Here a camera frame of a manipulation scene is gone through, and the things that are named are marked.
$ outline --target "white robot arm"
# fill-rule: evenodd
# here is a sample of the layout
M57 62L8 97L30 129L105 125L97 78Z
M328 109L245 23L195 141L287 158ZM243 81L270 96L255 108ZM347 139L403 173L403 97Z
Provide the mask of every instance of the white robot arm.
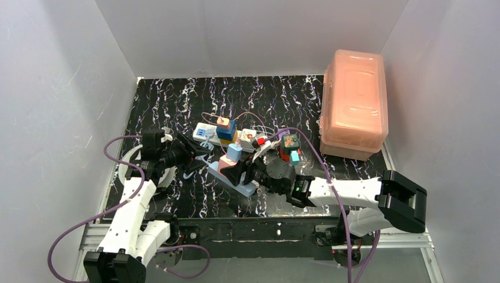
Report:
M338 204L333 185L344 205L363 208L347 216L349 230L358 238L391 227L411 233L425 231L427 191L400 173L387 170L382 177L334 179L329 185L325 179L296 174L294 167L280 158L267 164L261 157L250 160L242 155L236 165L223 168L220 173L209 172L233 186L245 187L257 182L270 193L285 195L287 202L300 208Z
M152 219L144 231L140 230L151 198L159 184L170 184L176 168L189 174L205 165L196 157L210 153L210 150L188 140L183 134L178 133L172 139L164 130L145 131L142 147L133 150L137 153L127 154L127 158L144 171L144 184L131 199L142 178L138 170L129 167L120 201L128 203L116 210L97 250L85 256L84 267L90 283L144 282L146 266L156 251L168 239L177 237L173 232L172 216Z

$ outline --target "marbled tabletop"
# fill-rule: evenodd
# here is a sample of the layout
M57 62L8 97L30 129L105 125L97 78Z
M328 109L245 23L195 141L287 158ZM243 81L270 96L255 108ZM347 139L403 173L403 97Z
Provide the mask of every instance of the marbled tabletop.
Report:
M191 136L196 124L203 121L201 112L224 117L236 117L250 111L261 117L266 126L277 131L291 126L301 129L319 151L318 119L323 93L323 76L298 75L290 77L228 77L140 80L125 134L140 134L143 129L164 126ZM238 119L238 129L259 124L252 115ZM296 166L305 175L324 177L318 160L302 140L302 161ZM139 144L125 140L121 155ZM223 155L215 147L213 161ZM381 152L365 162L321 155L330 174L337 179L359 180L381 176L386 169ZM303 169L312 163L311 172ZM190 179L177 174L165 192L155 196L146 218L155 212L172 212L178 218L279 217L338 215L338 207L296 208L285 196L258 189L249 198L240 195L226 184L198 170ZM113 177L106 208L121 198L123 185Z

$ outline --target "wire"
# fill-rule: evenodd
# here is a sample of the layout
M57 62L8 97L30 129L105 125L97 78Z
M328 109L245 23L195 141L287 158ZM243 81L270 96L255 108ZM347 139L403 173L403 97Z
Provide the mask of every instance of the wire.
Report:
M195 172L194 172L194 171L193 171L193 172L191 172L191 174L189 174L189 175L186 175L186 173L184 173L184 174L182 174L182 177L186 180L186 179L191 178L194 174L195 174Z
M268 127L268 126L264 126L264 125L251 125L250 126L250 129L253 129L253 130L257 130L257 131L260 131L261 133L265 134L266 136L271 136L274 134L274 129L271 128L271 127Z
M346 227L346 240L347 240L347 242L346 242L346 245L347 245L347 282L351 283L352 282L352 277L353 277L353 259L352 259L353 250L352 250L352 247L351 247L351 233L349 231L349 223L347 221L347 213L346 213L346 209L344 209L344 203L342 202L342 199L340 198L340 195L338 194L337 190L335 189L335 186L332 184L330 172L328 171L326 165L324 164L323 160L321 159L319 153L316 151L316 149L314 148L314 146L311 143L311 141L307 138L307 136L301 130L299 130L297 128L293 128L293 127L283 128L283 129L278 130L271 137L269 137L268 140L277 137L277 135L279 135L280 133L282 133L283 131L286 131L286 130L294 130L297 133L299 133L303 138L305 138L305 141L309 145L311 151L314 153L314 155L316 156L316 158L320 162L321 168L325 172L325 176L326 176L327 182L330 185L331 190L335 194L335 198L337 199L337 203L340 206L340 212L342 214L344 225Z
M222 143L220 143L220 146L221 146L222 152L224 152L224 154L226 154L226 150L225 150L225 149L224 149L224 147L222 146Z
M205 136L206 136L206 140L203 141L203 142L201 142L200 145L203 146L204 148L212 151L213 150L213 144L211 142L209 142L210 136L208 136L208 135L205 135Z
M257 114L254 114L254 113L252 113L250 111L246 111L246 112L241 113L236 118L234 118L234 120L236 121L237 119L239 119L241 116L243 116L245 114L254 115L259 120L259 122L261 123L261 125L263 125L263 126L265 125L264 122L262 121L262 119L259 116L257 116Z
M174 243L168 244L168 245L166 245L166 246L173 246L173 245L176 245L176 244L179 242L179 240L182 238L182 235L180 234L180 231L179 231L179 233L178 233L178 234L179 234L179 237L177 237L177 240L176 240Z
M178 245L178 246L173 246L173 247L166 248L166 249L161 249L161 250L157 251L156 254L161 254L162 252L170 252L170 251L174 251L177 249L183 249L183 248L200 249L206 254L206 264L200 272L198 272L197 274L193 274L193 275L184 275L184 274L179 273L175 270L167 268L163 265L157 264L157 266L159 266L159 267L163 268L163 270L168 271L170 273L173 273L181 278L192 279L192 278L196 278L196 277L200 276L202 273L204 273L207 270L207 268L210 264L210 253L208 252L208 250L206 248L204 248L202 246L198 246L198 245Z
M210 122L209 120L207 120L207 119L205 118L205 116L204 116L204 115L209 115L209 116L212 116L212 117L221 118L221 116L219 116L219 115L215 115L215 114L212 114L212 113L207 113L207 112L202 112L202 118L203 118L203 119L204 119L207 123L209 123L209 124L211 124L211 125L217 125L217 123Z
M47 255L47 265L48 265L48 269L50 270L50 272L60 281L62 282L65 282L65 283L84 283L84 282L89 282L89 281L73 281L73 280L69 280L67 278L64 278L61 274L59 274L55 268L54 268L54 263L52 262L52 257L54 255L54 250L55 250L55 247L57 246L57 244L65 237L67 236L69 233L71 233L72 231L76 230L77 228L79 227L82 227L83 225L91 222L91 221L94 221L98 218L101 218L103 217L104 215L106 214L109 214L109 213L112 213L112 212L115 212L117 211L118 209L122 208L124 205L126 205L127 203L129 203L133 198L135 198L137 196L137 194L139 194L139 192L141 191L143 185L144 185L144 182L146 180L146 176L144 175L144 171L142 170L142 168L138 167L137 165L133 164L133 163L129 163L129 162L125 162L123 160L119 160L119 159L116 159L115 157L109 155L107 149L108 147L116 142L117 140L122 140L122 139L138 139L138 138L141 138L141 136L121 136L121 137L115 137L114 139L108 141L108 143L104 146L104 149L103 149L103 152L104 152L104 155L114 161L114 162L117 162L117 163L120 163L120 164L123 164L123 165L127 165L127 166L130 166L130 167L133 167L135 169L137 169L141 175L141 181L139 183L139 186L137 187L137 189L135 190L134 193L132 193L132 195L130 195L129 199L125 200L124 202L121 202L119 203L118 205L116 206L113 206L112 208L108 209L108 210L105 210L104 212L101 212L95 216L92 216L86 220L83 220L82 222L74 225L73 227L71 227L70 229L64 231L60 236L57 237L57 239L55 239L54 243L52 243L52 245L50 246L50 249L48 251L48 255ZM191 247L192 245L186 245L186 248L194 248L194 247ZM205 267L202 269L202 271L198 274L196 274L194 277L196 276L199 276L201 273L205 272L206 269L208 268L208 264L210 263L210 254L208 252L207 249L205 249L204 247L202 246L196 246L198 249L201 249L203 250L207 256L208 256L208 261L207 261L207 264L205 265ZM185 275L182 275L178 272L172 272L174 273L175 275L177 276L185 276Z
M360 249L361 249L361 238L359 239L358 248L356 249L356 251L359 251Z
M363 265L363 266L361 267L360 271L358 272L358 275L356 276L354 283L358 283L359 280L361 279L361 275L363 274L364 270L368 266L368 263L370 262L371 258L373 257L373 254L375 254L375 250L377 249L377 245L379 244L379 240L380 240L380 230L377 230L377 231L375 231L375 240L373 241L373 246L371 247L370 252L366 256L366 258L363 260L363 263L357 265L357 266L359 266L359 265Z

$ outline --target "container lid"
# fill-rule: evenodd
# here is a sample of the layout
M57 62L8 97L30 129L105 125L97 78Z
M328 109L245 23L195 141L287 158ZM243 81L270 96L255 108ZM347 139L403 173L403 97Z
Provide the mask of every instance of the container lid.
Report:
M322 142L380 150L389 132L382 56L338 50L326 76Z

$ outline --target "light blue block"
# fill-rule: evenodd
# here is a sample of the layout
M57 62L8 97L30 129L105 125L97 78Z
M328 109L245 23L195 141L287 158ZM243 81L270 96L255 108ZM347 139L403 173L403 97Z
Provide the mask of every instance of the light blue block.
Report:
M292 166L295 166L298 164L299 161L300 161L300 157L299 157L297 151L296 150L291 151L290 152L290 164Z
M224 183L226 183L226 185L232 187L233 189L237 190L240 194L242 194L246 197L249 197L255 193L256 187L255 187L254 183L249 183L248 185L244 186L240 182L240 184L235 187L228 180L228 178L219 174L219 172L217 171L218 167L219 167L218 161L210 163L210 165L208 166L208 173L214 175L215 177L217 177L217 179L223 181Z
M226 154L231 161L238 162L239 158L241 157L241 146L238 146L235 143L229 144L228 147L228 153Z

